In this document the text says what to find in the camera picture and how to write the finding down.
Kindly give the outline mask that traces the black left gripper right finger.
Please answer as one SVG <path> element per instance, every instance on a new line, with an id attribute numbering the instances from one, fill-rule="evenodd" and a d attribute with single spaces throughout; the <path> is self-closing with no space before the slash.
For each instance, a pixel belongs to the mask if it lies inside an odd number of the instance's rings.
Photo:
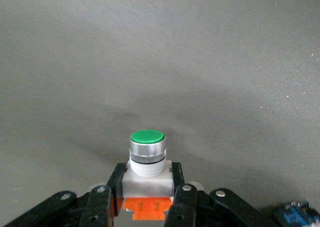
<path id="1" fill-rule="evenodd" d="M 168 227 L 276 227 L 277 224 L 227 188 L 207 194 L 186 183 L 182 165 L 172 163 L 174 198 Z"/>

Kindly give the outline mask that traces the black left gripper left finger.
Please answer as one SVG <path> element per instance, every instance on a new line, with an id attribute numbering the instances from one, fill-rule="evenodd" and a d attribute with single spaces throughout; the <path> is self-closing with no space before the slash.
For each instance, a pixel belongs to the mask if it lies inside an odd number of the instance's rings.
<path id="1" fill-rule="evenodd" d="M 124 200 L 126 163 L 118 163 L 106 184 L 78 197 L 70 190 L 53 194 L 6 224 L 7 227 L 112 227 Z"/>

